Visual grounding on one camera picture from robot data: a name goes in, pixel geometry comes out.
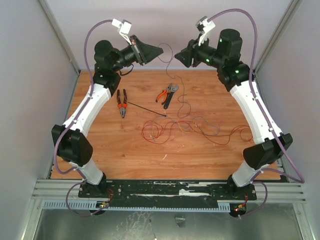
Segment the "cable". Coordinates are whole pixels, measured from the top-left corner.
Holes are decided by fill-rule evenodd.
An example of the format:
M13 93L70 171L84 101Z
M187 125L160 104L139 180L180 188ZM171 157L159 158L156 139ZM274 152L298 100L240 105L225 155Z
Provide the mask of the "cable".
M263 187L264 187L264 189L265 189L264 200L263 200L263 202L261 203L261 205L258 206L255 210L252 210L252 211L250 211L250 212L248 212L248 213L245 213L245 214L243 214L243 215L241 215L241 216L239 215L239 216L238 216L239 219L242 219L243 217L247 217L247 216L249 216L249 215L257 212L257 211L260 210L260 209L266 204L266 202L267 202L267 198L268 198L268 188L267 188L267 185L266 185L264 182L262 182L262 181L255 181L253 184L261 184L261 185L263 185Z
M245 201L244 201L244 203L241 203L240 205L237 206L238 209L240 209L240 208L242 208L243 206L246 206L246 205L247 205L247 202L248 202L248 200L249 200L248 193L245 193L244 196L245 196Z
M184 84L184 81L182 80L182 77L180 77L180 76L178 76L178 75L174 75L174 76L172 77L172 76L170 76L169 73L168 73L168 68L169 68L172 60L175 58L175 56L174 56L174 51L173 51L172 47L171 47L169 44L163 42L163 43L160 43L160 44L158 45L158 47L159 47L160 45L163 45L163 44L164 44L164 45L167 45L167 46L170 48L170 50L171 50L171 58L170 58L169 61L164 61L164 60L162 60L159 56L158 56L157 58L158 58L161 62L163 62L163 63L165 63L165 64L168 64L168 65L166 66L166 68L165 68L165 73L168 75L169 78L175 79L175 78L177 77L177 78L179 78L179 79L181 80L181 83L182 83L182 86L183 86L183 93L182 93L182 95L180 95L180 96L178 97L178 101L179 101L179 103L182 104L182 106L179 108L179 110L178 110L178 112L177 112L177 116L178 116L178 118L180 118L180 119L184 119L184 118L186 118L186 117L188 117L188 116L190 115L190 113L191 113L191 105L190 105L190 103L188 103L188 102L185 101L185 96L186 96L186 94L185 94L185 84ZM186 115L184 115L184 116L180 116L180 111L181 111L181 109L184 107L185 104L187 104L187 105L189 106L189 112L188 112Z
M119 72L120 72L120 76L126 76L126 75L128 75L129 73L131 73L132 72L132 70L134 69L134 65L131 63L131 69L128 71L128 72L126 72L126 73L122 73L122 71L121 70L119 70Z
M135 104L135 103L132 103L132 102L129 102L129 101L128 101L128 104L132 104L132 105L134 105L134 106L136 106L136 107L139 107L139 108L144 109L144 110L147 110L147 111L149 111L149 112L152 112L152 113L161 115L161 116L163 116L163 117L166 117L166 116L167 116L167 115L163 115L163 114L161 114L161 113L158 113L158 112L156 112L156 111L152 111L152 110L150 110L150 109L148 109L148 108L145 108L145 107L143 107L143 106L139 106L139 105L137 105L137 104Z
M92 216L95 215L96 213L102 211L103 209L107 209L107 208L109 207L109 205L108 205L108 206L105 206L105 207L102 207L102 208L100 208L100 209L98 209L98 210L96 210L96 211L94 211L94 212L92 212L92 213L90 213L90 214L79 214L79 213L73 211L73 210L70 208L70 205L69 205L69 203L68 203L68 197L69 197L69 195L70 195L70 192L71 192L72 189L74 189L76 186L78 186L78 185L81 185L81 186L82 186L82 185L86 184L86 182L87 182L87 181L84 180L84 181L82 181L82 182L78 182L78 183L74 184L74 185L69 189L69 191L68 191L68 193L66 194L66 197L65 197L65 204L66 204L66 207L68 208L68 210L69 210L71 213L73 213L74 215L76 215L76 216L78 216L78 217L84 217L84 218L86 218L86 217L92 217ZM108 201L109 203L110 203L111 199L112 199L112 197L111 197L110 192L109 192L109 201Z
M90 76L90 93L89 93L89 96L87 97L87 99L85 100L84 104L82 105L82 107L80 108L80 110L77 112L77 114L75 115L75 117L73 118L72 122L69 124L69 126L67 126L64 131L60 134L60 136L58 137L58 139L56 140L56 143L55 143L55 146L54 146L54 154L53 154L53 164L57 170L58 173L60 174L67 174L73 170L76 170L77 167L71 167L69 170L67 171L61 171L59 166L58 166L58 161L57 161L57 154L58 154L58 148L59 148L59 145L60 145L60 142L62 140L62 138L66 135L66 133L68 132L68 130L73 126L73 124L75 124L78 120L78 117L80 116L80 114L83 112L83 110L85 109L86 105L88 104L88 102L90 101L91 99L91 96L94 92L94 77L92 75L92 72L90 71L90 67L89 67L89 64L88 64L88 59L87 59L87 45L88 45L88 40L89 40L89 37L90 37L90 34L92 33L92 31L104 24L104 23L112 23L112 20L108 19L108 20L104 20L104 21L100 21L98 22L96 25L94 25L88 32L88 34L86 35L86 38L85 38L85 41L84 41L84 47L83 47L83 55L84 55L84 62L85 62L85 66L86 66L86 69L87 71L89 72L89 76Z
M302 175L302 173L300 172L300 170L297 168L297 166L295 165L295 163L292 161L291 157L288 155L288 152L286 151L286 149L284 148L284 146L282 145L280 139L278 138L275 130L273 129L273 126L272 126L272 123L268 117L268 115L266 114L264 108L262 107L262 104L260 103L260 100L257 98L257 95L256 95L256 92L254 90L254 86L253 86L253 79L252 79L252 75L253 75L253 68L254 68L254 61L255 61L255 56L256 56L256 49L257 49L257 43L258 43L258 31L257 31L257 26L256 26L256 23L253 19L253 17L245 10L242 10L242 9L239 9L239 8L232 8L232 9L228 9L228 10L224 10L222 12L219 12L217 13L216 15L210 17L208 19L208 22L212 21L213 19L223 15L223 14L226 14L226 13L232 13L232 12L239 12L239 13L242 13L244 15L246 15L251 23L252 23L252 26L253 26L253 31L254 31L254 44L253 44L253 51L252 51L252 57L251 57L251 62L250 62L250 70L249 70L249 86L250 86L250 90L252 92L252 95L253 95L253 98L255 99L256 101L256 104L258 105L264 119L266 120L267 124L268 124L268 127L273 135L273 137L275 138L276 142L278 143L281 151L283 152L283 154L286 156L287 160L289 161L289 163L291 164L291 166L293 167L293 169L295 170L296 174L298 175L298 177L300 179L297 179L297 178L294 178L292 176L290 176L290 179L295 179L296 182L300 183L300 184L304 184L305 183L305 179ZM271 168L265 168L264 170L267 170L267 171L274 171L274 169L271 169ZM289 175L288 174L283 174L283 172L280 172L282 175L288 177Z
M163 127L162 124L165 120L170 120L170 122L167 122L165 124L165 126ZM174 121L173 118L166 118L165 120L163 120L160 124L155 122L154 120L148 120L144 123L143 127L142 127L142 130L141 130L141 136L148 142L152 143L152 144L164 144L166 143L169 139L170 139L170 136L171 136L171 132L172 132L172 128L174 125L178 125L180 130L184 133L197 133L197 134L201 134L201 135L204 135L210 142L214 143L214 144L217 144L217 145L221 145L221 146L224 146L224 145L227 145L230 140L231 140L231 135L234 134L236 131L240 131L240 134L242 132L243 129L245 128L248 128L250 129L249 126L247 125L239 125L239 126L236 126L232 129L232 131L229 133L229 134L224 134L224 135L218 135L220 133L220 128L217 127L217 126L214 126L212 125L212 127L216 128L217 129L217 133L215 134L207 134L207 133L204 133L200 127L197 127L197 124L195 123L195 121L190 121L190 120L179 120L179 121ZM181 123L185 123L185 124L188 124L188 127L182 127L181 126ZM151 127L151 134L149 134L150 137L146 137L146 133L145 133L145 129L147 127ZM182 128L184 129L188 129L190 128L191 131L184 131L182 130ZM159 139L160 136L162 136L164 134L164 132L168 130L169 131L169 135L168 137L163 141L163 142L156 142L155 139ZM219 143L219 142L215 142L213 140L211 140L210 138L208 137L228 137L228 140L226 143Z

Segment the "white wall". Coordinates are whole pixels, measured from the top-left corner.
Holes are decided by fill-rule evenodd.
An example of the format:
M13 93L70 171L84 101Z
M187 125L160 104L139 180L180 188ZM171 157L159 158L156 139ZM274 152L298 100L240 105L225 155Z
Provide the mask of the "white wall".
M157 46L168 43L174 53L181 51L199 32L196 22L203 16L211 17L223 10L241 8L252 14L257 24L259 41L257 59L261 56L272 33L287 9L290 0L46 0L61 28L79 66L85 68L83 45L89 29L99 21L116 18L132 23L130 34L135 34L142 42ZM211 46L216 47L221 30L234 28L243 38L242 61L249 64L253 47L253 28L250 21L241 13L228 13L215 20L216 28L212 31ZM92 33L88 44L90 67L94 66L94 46L100 40L109 40L116 48L126 46L125 40L111 24L100 26ZM161 58L169 60L171 52L163 47ZM144 68L163 69L166 64L158 59ZM185 68L174 60L171 68Z
M15 240L76 73L36 0L0 7L0 239Z
M302 1L258 73L272 117L293 136L289 153L301 169L320 237L320 1Z

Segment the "wooden floor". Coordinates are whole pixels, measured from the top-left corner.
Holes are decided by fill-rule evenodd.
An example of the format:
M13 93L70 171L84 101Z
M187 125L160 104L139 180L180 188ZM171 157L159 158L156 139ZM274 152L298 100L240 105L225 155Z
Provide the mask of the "wooden floor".
M191 104L191 113L183 120L192 120L203 116L210 124L220 127L220 135L229 134L239 125L248 125L240 107L226 91L217 78L215 71L170 71L171 75L182 77L185 85L184 100ZM169 108L155 99L165 87L179 84L179 90L173 95ZM87 72L81 72L70 115L80 104L88 91L90 84ZM179 78L171 79L165 71L133 71L122 77L118 86L127 92L128 101L149 108L170 118L177 119L177 111L181 107L178 96L183 94L183 85ZM180 115L188 113L189 107L184 105ZM93 146L93 159L97 166L111 179L227 179L238 169L243 161L243 149L253 143L245 142L240 132L235 132L227 145L227 136L209 137L212 143L203 135L184 133L178 125L172 128L169 140L164 144L154 144L143 139L141 131L148 120L153 120L156 114L128 104L125 118L122 118L117 107L116 94L104 105L94 120L88 134L88 140ZM155 121L161 123L164 117ZM215 134L216 129L198 118L195 123L204 131ZM151 127L145 131L146 137L152 137ZM169 130L154 142L161 143L169 136ZM242 138L250 139L249 129L241 133ZM67 170L71 166L58 160L59 167ZM53 169L51 178L80 178L72 171L60 175ZM260 179L279 179L274 172L265 172Z

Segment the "black cable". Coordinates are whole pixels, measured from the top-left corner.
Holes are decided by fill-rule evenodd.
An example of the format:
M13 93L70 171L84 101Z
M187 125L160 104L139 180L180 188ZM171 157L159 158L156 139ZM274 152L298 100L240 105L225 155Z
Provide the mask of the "black cable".
M173 51L172 47L171 47L168 43L165 43L165 42L160 43L160 44L158 45L158 47L159 47L160 45L163 45L163 44L164 44L164 45L167 45L167 46L170 48L170 50L171 50L171 58L170 58L169 61L164 61L164 60L162 60L160 57L157 57L157 58L158 58L161 62L163 62L163 63L165 63L165 64L168 64L168 65L166 66L166 68L165 68L165 73L168 75L169 78L175 79L175 78L177 77L177 78L179 78L179 79L181 80L181 83L182 83L182 86L183 86L183 93L182 93L182 95L180 95L180 96L178 97L178 101L179 101L180 103L182 103L182 106L179 108L179 110L178 110L178 112L177 112L177 116L178 116L178 118L180 118L180 119L184 119L184 118L186 118L186 117L188 117L188 116L190 115L190 113L191 113L191 105L190 105L190 103L188 103L188 102L185 101L185 96L186 96L186 94L185 94L185 84L184 84L184 81L182 80L182 77L180 77L180 76L178 76L178 75L174 75L174 76L172 77L172 76L170 76L169 73L168 73L168 67L169 67L169 65L171 64L172 60L175 58L175 56L174 56L174 51ZM184 115L184 116L180 116L180 114L179 114L179 113L180 113L180 110L184 107L185 104L189 105L189 112L188 112L186 115Z
M152 112L152 113L155 113L155 114L158 114L158 115L164 116L164 117L166 117L166 116L167 116L167 115L164 115L164 114L158 113L158 112L156 112L156 111L152 111L152 110L150 110L150 109L148 109L148 108L145 108L145 107L143 107L143 106L139 106L139 105L134 104L134 103L129 102L129 101L128 101L128 104L135 105L135 106L137 106L137 107L139 107L139 108L142 108L142 109L148 110L149 112Z
M119 72L120 72L120 76L126 76L126 75L128 75L129 73L131 73L132 72L132 70L134 69L134 65L131 63L131 69L128 71L128 72L126 72L126 73L122 73L121 72L121 70L119 70Z

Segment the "pliers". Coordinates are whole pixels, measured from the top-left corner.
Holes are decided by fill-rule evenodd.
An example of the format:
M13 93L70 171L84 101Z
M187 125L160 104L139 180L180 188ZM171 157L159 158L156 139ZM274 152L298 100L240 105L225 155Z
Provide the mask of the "pliers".
M159 101L159 99L162 96L164 96L164 101L161 103L162 105L164 105L167 100L167 97L169 96L169 93L171 91L171 87L172 87L172 83L170 83L170 85L165 90L162 90L162 92L156 97L155 102L157 103Z
M120 114L121 114L121 117L124 118L125 115L126 115L126 108L127 108L127 93L126 93L126 90L123 89L123 95L124 95L124 99L123 99L123 103L121 103L121 100L120 100L120 90L118 89L116 91L116 100L118 102L118 108L120 109Z

